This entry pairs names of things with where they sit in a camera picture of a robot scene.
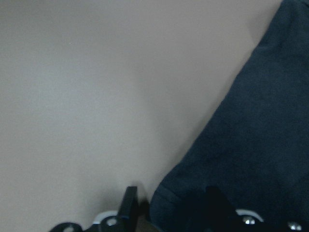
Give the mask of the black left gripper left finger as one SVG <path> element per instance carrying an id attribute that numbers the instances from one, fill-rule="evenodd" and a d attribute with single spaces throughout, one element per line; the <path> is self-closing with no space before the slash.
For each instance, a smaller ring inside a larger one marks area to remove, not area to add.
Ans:
<path id="1" fill-rule="evenodd" d="M 138 221 L 138 187 L 126 188 L 117 216 L 126 232 L 134 232 Z"/>

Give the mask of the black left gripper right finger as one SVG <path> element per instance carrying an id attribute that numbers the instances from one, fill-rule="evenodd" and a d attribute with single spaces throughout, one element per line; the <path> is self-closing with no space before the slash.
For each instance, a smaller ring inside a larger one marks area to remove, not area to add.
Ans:
<path id="1" fill-rule="evenodd" d="M 204 214 L 210 232 L 235 231 L 236 209 L 218 187 L 206 187 Z"/>

